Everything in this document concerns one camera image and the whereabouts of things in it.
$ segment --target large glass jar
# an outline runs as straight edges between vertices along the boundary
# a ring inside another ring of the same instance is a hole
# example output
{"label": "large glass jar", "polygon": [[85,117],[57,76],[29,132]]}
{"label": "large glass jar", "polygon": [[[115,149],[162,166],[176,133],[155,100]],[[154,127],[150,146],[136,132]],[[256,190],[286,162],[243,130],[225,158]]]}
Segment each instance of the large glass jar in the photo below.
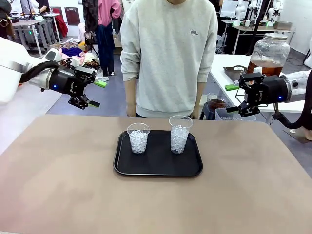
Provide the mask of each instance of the large glass jar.
{"label": "large glass jar", "polygon": [[256,67],[262,67],[262,74],[279,76],[290,51],[287,39],[288,36],[284,34],[266,33],[263,40],[254,46],[247,73],[253,73]]}

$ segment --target desk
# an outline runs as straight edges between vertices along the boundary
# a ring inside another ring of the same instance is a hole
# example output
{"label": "desk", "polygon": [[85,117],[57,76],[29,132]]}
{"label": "desk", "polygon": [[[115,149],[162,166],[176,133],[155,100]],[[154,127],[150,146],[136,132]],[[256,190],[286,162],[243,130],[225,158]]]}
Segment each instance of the desk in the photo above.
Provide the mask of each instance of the desk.
{"label": "desk", "polygon": [[[255,29],[255,26],[253,28],[251,27],[244,27],[244,26],[233,26],[233,28],[237,29],[238,30],[238,34],[237,34],[237,38],[236,38],[236,43],[235,43],[235,47],[234,47],[234,51],[233,51],[233,54],[235,55],[236,53],[236,48],[237,48],[237,44],[238,44],[238,39],[239,39],[239,36],[241,35],[241,31],[243,31],[242,34],[244,35],[247,35],[246,32],[250,32],[250,31],[253,31]],[[291,33],[292,34],[292,37],[293,37],[293,34],[295,33],[294,30],[282,30],[282,29],[275,29],[274,27],[265,27],[265,26],[260,26],[258,28],[258,31],[259,32],[282,32],[283,34],[284,33]]]}
{"label": "desk", "polygon": [[[223,67],[233,67],[236,65],[241,65],[248,67],[250,58],[245,55],[215,55],[214,62],[212,64],[211,75],[216,80],[220,89],[228,97],[229,101],[234,106],[239,106],[241,103],[236,99],[237,90],[226,91],[225,85],[233,84],[231,79],[225,74]],[[238,93],[240,95],[244,94],[243,89],[239,89]],[[280,112],[284,113],[302,113],[304,107],[304,101],[291,102],[291,103],[280,103],[278,105]],[[268,118],[268,123],[272,121],[271,114],[274,113],[273,104],[268,107],[259,107],[262,112],[269,112],[270,118]]]}
{"label": "desk", "polygon": [[[40,56],[42,56],[42,52],[41,52],[41,47],[40,47],[39,42],[38,42],[38,37],[36,34],[35,25],[38,26],[40,37],[41,37],[44,48],[48,49],[48,45],[46,43],[45,36],[43,33],[43,29],[42,29],[43,24],[46,24],[45,20],[28,20],[28,21],[26,21],[26,20],[20,19],[19,22],[12,23],[13,28],[18,32],[21,43],[25,48],[28,48],[28,45],[25,41],[24,31],[28,30],[28,31],[32,32],[32,34],[35,38],[36,45],[37,45]],[[25,36],[26,36],[27,40],[31,38],[31,36],[28,33],[25,33]]]}
{"label": "desk", "polygon": [[35,120],[0,156],[1,230],[312,233],[312,180],[266,124],[194,121],[204,165],[196,178],[120,176],[113,169],[117,139],[138,121],[170,129],[165,119]]}
{"label": "desk", "polygon": [[58,30],[57,22],[55,20],[55,16],[59,16],[59,15],[60,15],[60,13],[50,13],[50,14],[45,14],[43,17],[45,17],[45,18],[53,18],[55,30],[56,30],[57,35],[58,35],[58,41],[59,41],[59,43],[61,43],[60,37],[59,37],[59,30]]}

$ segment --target jar lid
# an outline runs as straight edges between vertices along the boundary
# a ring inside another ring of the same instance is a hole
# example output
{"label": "jar lid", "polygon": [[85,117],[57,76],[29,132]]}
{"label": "jar lid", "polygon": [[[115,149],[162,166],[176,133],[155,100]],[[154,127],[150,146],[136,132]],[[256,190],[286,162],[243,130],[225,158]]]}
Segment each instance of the jar lid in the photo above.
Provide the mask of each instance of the jar lid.
{"label": "jar lid", "polygon": [[288,36],[279,33],[266,33],[263,38],[270,40],[287,41]]}

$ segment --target hand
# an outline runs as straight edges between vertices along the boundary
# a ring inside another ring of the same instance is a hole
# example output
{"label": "hand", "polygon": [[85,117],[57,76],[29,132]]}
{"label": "hand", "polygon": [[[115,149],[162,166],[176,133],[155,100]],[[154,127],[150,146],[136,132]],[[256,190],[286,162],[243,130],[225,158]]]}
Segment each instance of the hand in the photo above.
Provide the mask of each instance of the hand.
{"label": "hand", "polygon": [[130,117],[130,118],[137,117],[136,105],[133,105],[133,104],[128,104],[127,105],[127,116]]}
{"label": "hand", "polygon": [[191,113],[191,119],[198,119],[199,118],[199,106],[195,106],[193,113]]}

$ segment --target gray sweatshirt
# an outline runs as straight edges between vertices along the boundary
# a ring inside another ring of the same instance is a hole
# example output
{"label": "gray sweatshirt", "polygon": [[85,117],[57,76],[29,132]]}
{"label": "gray sweatshirt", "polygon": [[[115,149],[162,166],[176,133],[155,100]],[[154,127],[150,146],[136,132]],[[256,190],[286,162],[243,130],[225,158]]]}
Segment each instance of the gray sweatshirt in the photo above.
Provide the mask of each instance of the gray sweatshirt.
{"label": "gray sweatshirt", "polygon": [[136,78],[136,112],[189,116],[197,83],[207,82],[215,56],[217,17],[208,0],[136,0],[121,25],[123,80]]}

